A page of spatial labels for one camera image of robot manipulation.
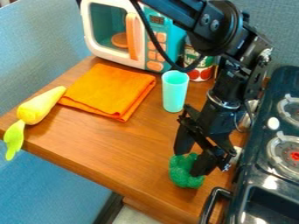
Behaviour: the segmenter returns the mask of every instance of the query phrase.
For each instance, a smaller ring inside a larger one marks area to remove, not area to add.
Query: toy microwave
[[[171,19],[141,6],[161,47],[176,61],[184,49],[185,31]],[[129,0],[83,0],[80,8],[85,41],[95,56],[157,73],[170,69]]]

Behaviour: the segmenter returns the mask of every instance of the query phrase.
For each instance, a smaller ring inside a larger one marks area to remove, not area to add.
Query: plastic cup
[[[162,75],[163,107],[166,111],[177,113],[184,107],[189,76],[179,71],[169,71]]]

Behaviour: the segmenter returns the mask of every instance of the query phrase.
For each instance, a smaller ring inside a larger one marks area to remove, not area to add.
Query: can
[[[196,58],[199,57],[199,53],[191,46],[189,37],[185,38],[184,46],[184,67],[189,66]],[[191,81],[208,81],[213,77],[215,71],[214,57],[204,57],[199,65],[188,73]]]

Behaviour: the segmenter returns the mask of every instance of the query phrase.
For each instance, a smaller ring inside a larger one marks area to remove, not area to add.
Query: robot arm
[[[216,167],[229,168],[236,155],[229,135],[248,112],[247,102],[258,99],[271,60],[271,42],[249,25],[249,15],[229,1],[141,0],[139,2],[171,18],[187,31],[193,48],[201,54],[189,67],[181,68],[168,58],[136,0],[130,0],[159,53],[177,70],[194,69],[204,56],[220,55],[224,61],[201,112],[185,105],[174,144],[176,155],[190,152],[197,143],[203,149],[190,174],[208,175]]]
[[[136,0],[130,1],[136,6]],[[175,25],[186,30],[193,48],[202,55],[221,55],[233,63],[252,69],[259,55],[272,49],[270,41],[249,26],[248,15],[242,14],[229,1],[139,2],[171,18]]]

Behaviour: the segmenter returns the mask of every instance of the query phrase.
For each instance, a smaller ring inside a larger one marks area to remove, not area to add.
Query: folded cloth
[[[67,89],[59,103],[125,123],[155,85],[155,76],[97,64]]]

